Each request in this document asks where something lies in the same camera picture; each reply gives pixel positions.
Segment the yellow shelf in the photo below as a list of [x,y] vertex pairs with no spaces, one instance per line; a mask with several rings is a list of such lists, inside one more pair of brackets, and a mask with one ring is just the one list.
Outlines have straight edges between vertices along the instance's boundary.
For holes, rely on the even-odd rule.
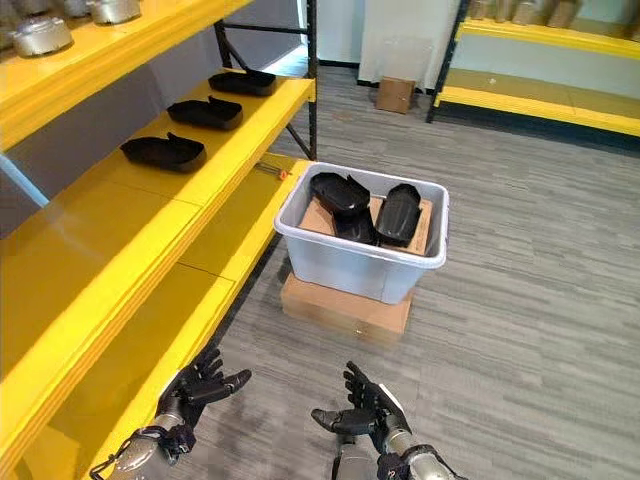
[[544,25],[516,25],[511,22],[498,23],[490,18],[467,18],[460,25],[459,34],[508,38],[640,60],[640,43],[620,38],[622,30],[619,25],[585,20],[576,21],[572,29],[566,29]]
[[[210,93],[205,82],[185,98]],[[2,242],[0,476],[313,97],[314,81],[280,78],[267,98],[214,94],[243,104],[238,129],[177,125],[163,113],[135,135],[204,143],[200,170],[131,164],[118,149]]]
[[271,154],[263,160],[292,174],[284,182],[258,170],[245,178],[27,450],[29,473],[23,468],[24,477],[16,478],[86,478],[151,420],[162,389],[206,343],[242,288],[308,164]]
[[63,52],[3,60],[0,150],[250,2],[144,0],[140,2],[142,16],[121,25],[70,21],[74,44]]
[[640,100],[488,72],[452,69],[436,99],[640,136]]

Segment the gray wall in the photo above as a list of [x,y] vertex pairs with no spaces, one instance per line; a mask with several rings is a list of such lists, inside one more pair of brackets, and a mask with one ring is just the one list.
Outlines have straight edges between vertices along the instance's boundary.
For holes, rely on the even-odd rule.
[[[298,26],[296,0],[256,0],[229,20]],[[300,45],[298,35],[230,30],[228,37],[254,68]],[[87,98],[7,156],[51,198],[220,66],[215,33],[209,28]],[[2,173],[0,185],[0,230],[6,236],[37,207]]]

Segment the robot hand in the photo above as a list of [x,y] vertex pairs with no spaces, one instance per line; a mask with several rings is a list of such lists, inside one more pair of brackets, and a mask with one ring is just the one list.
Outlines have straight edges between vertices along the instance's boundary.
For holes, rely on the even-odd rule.
[[347,363],[343,375],[350,392],[347,398],[355,409],[314,409],[311,416],[325,430],[339,435],[368,434],[380,453],[378,479],[466,480],[435,448],[414,440],[402,407],[384,385],[371,382],[353,362]]
[[320,426],[333,433],[364,435],[371,437],[378,453],[385,453],[385,439],[394,430],[411,433],[402,408],[383,386],[371,382],[353,362],[347,363],[343,373],[349,390],[347,399],[355,409],[327,412],[315,409],[311,412]]
[[195,428],[205,405],[214,403],[240,390],[251,378],[250,370],[225,377],[220,350],[204,349],[171,381],[158,401],[156,417],[176,415]]
[[104,480],[101,472],[114,465],[109,480],[159,480],[167,469],[196,443],[193,430],[208,403],[217,402],[240,390],[251,371],[225,377],[220,351],[206,346],[178,372],[158,401],[153,424],[133,432],[115,455],[91,469],[93,480]]

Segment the gray carpet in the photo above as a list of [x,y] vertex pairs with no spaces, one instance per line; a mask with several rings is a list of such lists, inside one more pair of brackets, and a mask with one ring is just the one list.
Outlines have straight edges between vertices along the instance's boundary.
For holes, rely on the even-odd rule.
[[[226,370],[254,378],[206,410],[172,474],[330,478],[334,440],[309,412],[347,406],[353,359],[471,479],[640,478],[640,159],[427,125],[424,97],[403,116],[372,95],[320,69],[319,158],[446,186],[446,265],[419,282],[401,342],[380,347],[282,313],[280,241],[221,343]],[[286,132],[273,150],[300,155]]]

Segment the small cardboard box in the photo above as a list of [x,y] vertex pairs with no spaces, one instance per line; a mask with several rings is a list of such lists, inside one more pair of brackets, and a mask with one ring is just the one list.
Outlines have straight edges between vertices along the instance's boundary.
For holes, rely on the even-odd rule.
[[380,344],[394,344],[409,318],[413,290],[400,303],[389,305],[367,297],[298,280],[289,274],[280,298],[285,314]]
[[407,113],[416,82],[400,78],[382,77],[376,108],[388,112]]

